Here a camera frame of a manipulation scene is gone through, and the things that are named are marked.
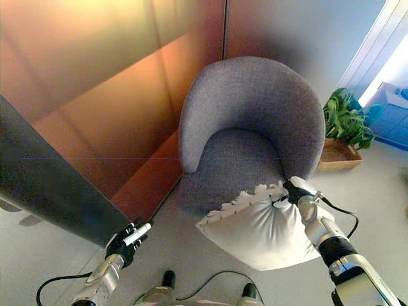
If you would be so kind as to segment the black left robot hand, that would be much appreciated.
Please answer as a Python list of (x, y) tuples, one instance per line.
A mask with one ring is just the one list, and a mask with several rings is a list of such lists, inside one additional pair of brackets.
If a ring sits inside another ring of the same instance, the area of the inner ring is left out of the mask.
[(128, 267), (133, 262), (139, 246), (147, 239), (147, 232), (153, 225), (154, 221), (143, 222), (141, 217), (137, 217), (111, 237), (105, 248), (105, 258), (117, 254), (124, 261), (123, 268)]

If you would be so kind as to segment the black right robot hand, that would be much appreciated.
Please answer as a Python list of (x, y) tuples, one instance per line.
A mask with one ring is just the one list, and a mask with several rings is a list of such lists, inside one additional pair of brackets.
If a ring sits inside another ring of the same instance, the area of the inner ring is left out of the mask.
[(287, 191), (276, 201), (272, 201), (275, 208), (283, 208), (289, 204), (298, 206), (300, 199), (304, 196), (315, 196), (318, 190), (303, 178), (293, 176), (283, 183), (283, 188)]

